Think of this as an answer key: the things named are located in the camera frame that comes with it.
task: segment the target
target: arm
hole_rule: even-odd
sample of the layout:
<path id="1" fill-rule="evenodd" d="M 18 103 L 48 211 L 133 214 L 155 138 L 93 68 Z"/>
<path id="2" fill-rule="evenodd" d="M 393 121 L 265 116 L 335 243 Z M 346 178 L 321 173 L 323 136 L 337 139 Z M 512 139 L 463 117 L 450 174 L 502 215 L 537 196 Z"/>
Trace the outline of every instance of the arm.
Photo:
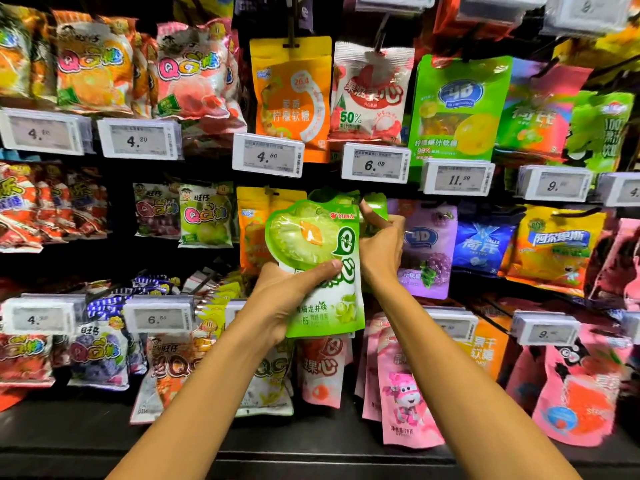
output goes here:
<path id="1" fill-rule="evenodd" d="M 404 218 L 360 242 L 365 279 L 402 345 L 413 376 L 447 445 L 474 479 L 579 479 L 551 440 L 485 371 L 434 322 L 397 280 Z"/>
<path id="2" fill-rule="evenodd" d="M 341 261 L 332 260 L 289 274 L 267 263 L 242 311 L 108 479 L 204 478 L 258 365 L 283 341 L 287 317 L 305 295 L 341 268 Z"/>

